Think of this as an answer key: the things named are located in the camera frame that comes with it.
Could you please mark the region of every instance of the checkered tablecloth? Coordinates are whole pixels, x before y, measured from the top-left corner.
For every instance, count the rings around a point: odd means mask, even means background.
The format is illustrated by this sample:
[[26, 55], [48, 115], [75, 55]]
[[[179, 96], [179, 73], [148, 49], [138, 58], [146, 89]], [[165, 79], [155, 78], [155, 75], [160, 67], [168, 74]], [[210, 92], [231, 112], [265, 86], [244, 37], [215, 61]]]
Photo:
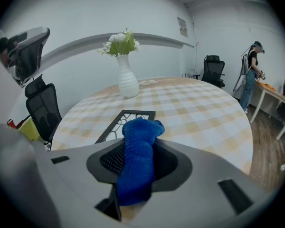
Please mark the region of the checkered tablecloth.
[[249, 174], [252, 132], [237, 100], [191, 78], [155, 78], [139, 84], [134, 98], [124, 98], [115, 85], [79, 102], [59, 124], [52, 150], [94, 144], [123, 109], [156, 111], [155, 119], [166, 130], [160, 139], [215, 153]]

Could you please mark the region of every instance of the blue towel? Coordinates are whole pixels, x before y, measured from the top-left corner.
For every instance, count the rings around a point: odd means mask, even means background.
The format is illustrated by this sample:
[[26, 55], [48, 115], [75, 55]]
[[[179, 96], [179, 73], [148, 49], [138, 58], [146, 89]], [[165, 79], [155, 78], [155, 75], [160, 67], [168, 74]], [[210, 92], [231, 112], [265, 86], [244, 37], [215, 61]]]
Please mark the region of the blue towel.
[[146, 201], [151, 196], [154, 181], [152, 146], [155, 138], [164, 132], [160, 121], [152, 122], [141, 117], [123, 126], [124, 167], [117, 181], [119, 205], [132, 205]]

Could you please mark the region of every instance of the white vase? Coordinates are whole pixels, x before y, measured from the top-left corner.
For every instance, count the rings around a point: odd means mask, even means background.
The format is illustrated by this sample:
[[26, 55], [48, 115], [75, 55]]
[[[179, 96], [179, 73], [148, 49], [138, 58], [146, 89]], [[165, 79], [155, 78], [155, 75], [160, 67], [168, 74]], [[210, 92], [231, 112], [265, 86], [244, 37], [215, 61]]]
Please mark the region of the white vase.
[[139, 86], [137, 78], [130, 69], [129, 55], [118, 56], [117, 62], [119, 65], [119, 90], [125, 98], [132, 98], [137, 96]]

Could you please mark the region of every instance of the blue cloth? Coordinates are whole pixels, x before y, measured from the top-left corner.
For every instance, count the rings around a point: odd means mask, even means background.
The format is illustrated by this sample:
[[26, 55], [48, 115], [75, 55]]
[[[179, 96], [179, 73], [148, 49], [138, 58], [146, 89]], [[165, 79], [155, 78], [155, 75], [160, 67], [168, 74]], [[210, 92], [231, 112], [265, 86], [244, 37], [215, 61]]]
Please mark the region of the blue cloth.
[[165, 132], [158, 120], [141, 117], [123, 126], [125, 137], [124, 167], [117, 181], [119, 205], [127, 206], [146, 201], [151, 196], [154, 181], [153, 144]]
[[255, 77], [256, 77], [256, 71], [251, 69], [249, 70], [249, 72], [247, 73], [246, 76], [246, 84], [245, 84], [245, 89], [244, 92], [242, 94], [242, 98], [239, 101], [239, 104], [241, 105], [241, 107], [243, 108], [243, 110], [245, 111], [247, 108], [247, 104], [249, 102], [251, 93], [252, 93], [252, 87], [255, 84]]

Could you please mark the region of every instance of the woman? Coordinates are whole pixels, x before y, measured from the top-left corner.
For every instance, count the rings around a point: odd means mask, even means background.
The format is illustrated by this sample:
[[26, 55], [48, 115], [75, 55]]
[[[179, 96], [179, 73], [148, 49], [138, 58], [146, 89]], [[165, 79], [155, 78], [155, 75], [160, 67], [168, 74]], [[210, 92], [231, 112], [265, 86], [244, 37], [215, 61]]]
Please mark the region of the woman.
[[263, 77], [263, 73], [257, 68], [258, 61], [257, 61], [257, 54], [263, 53], [263, 47], [260, 42], [256, 41], [250, 48], [248, 52], [248, 68], [251, 67], [251, 69], [248, 71], [246, 75], [246, 84], [245, 89], [242, 94], [242, 98], [239, 101], [239, 104], [245, 111], [245, 113], [248, 113], [247, 110], [247, 104], [249, 102], [251, 93], [252, 93], [252, 87], [255, 84], [255, 78], [258, 75], [259, 77]]

